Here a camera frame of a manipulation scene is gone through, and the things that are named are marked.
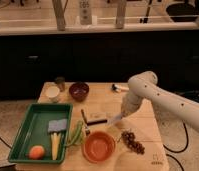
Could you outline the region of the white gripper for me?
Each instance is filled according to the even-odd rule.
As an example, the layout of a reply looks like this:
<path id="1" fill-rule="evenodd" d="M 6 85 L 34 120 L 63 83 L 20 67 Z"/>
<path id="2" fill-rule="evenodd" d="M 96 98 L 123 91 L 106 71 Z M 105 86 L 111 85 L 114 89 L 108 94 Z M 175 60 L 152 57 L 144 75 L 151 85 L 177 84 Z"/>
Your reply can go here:
<path id="1" fill-rule="evenodd" d="M 122 98 L 121 113 L 124 117 L 131 115 L 136 112 L 142 104 L 142 98 L 133 94 L 132 92 L 127 92 Z"/>

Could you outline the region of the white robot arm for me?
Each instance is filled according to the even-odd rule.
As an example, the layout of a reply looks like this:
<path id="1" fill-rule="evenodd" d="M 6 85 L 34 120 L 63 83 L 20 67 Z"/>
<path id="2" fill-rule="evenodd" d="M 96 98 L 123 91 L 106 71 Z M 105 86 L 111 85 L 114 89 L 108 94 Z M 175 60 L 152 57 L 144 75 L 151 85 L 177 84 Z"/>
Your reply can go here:
<path id="1" fill-rule="evenodd" d="M 134 75 L 128 80 L 128 92 L 123 97 L 121 112 L 124 117 L 136 112 L 143 99 L 160 105 L 199 132 L 199 103 L 168 92 L 157 86 L 158 77 L 152 71 Z"/>

